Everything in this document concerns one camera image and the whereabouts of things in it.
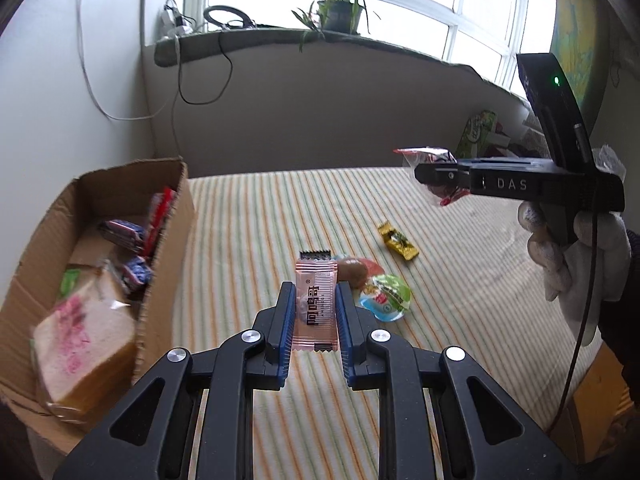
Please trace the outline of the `white gloved right hand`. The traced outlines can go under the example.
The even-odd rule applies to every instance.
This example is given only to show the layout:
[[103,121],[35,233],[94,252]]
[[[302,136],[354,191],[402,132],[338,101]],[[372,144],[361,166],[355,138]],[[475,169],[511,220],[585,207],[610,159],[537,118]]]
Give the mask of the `white gloved right hand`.
[[530,237],[529,257],[544,271],[544,290],[548,300],[580,306],[594,274],[593,299],[617,300],[622,294],[631,249],[626,241],[624,222],[619,214],[598,218],[598,246],[593,247],[592,217],[581,212],[573,221],[576,240],[566,247],[552,240],[541,206],[524,202],[518,206],[518,223]]

